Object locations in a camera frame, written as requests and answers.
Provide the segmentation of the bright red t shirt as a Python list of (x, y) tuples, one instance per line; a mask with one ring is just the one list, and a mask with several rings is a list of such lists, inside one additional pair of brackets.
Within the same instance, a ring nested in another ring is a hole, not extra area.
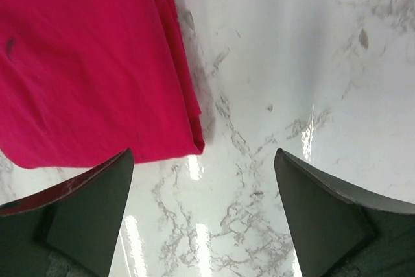
[(203, 152), (175, 0), (1, 0), (1, 151), (93, 167)]

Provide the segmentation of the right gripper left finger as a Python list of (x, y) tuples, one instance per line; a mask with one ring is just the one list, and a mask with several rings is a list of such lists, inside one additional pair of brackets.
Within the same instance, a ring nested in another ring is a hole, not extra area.
[(132, 182), (126, 149), (1, 205), (2, 276), (108, 276)]

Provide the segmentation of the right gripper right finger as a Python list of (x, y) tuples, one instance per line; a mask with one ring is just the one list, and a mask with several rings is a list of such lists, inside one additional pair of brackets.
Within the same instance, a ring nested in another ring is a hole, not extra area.
[(303, 276), (413, 276), (414, 205), (278, 149), (274, 170)]

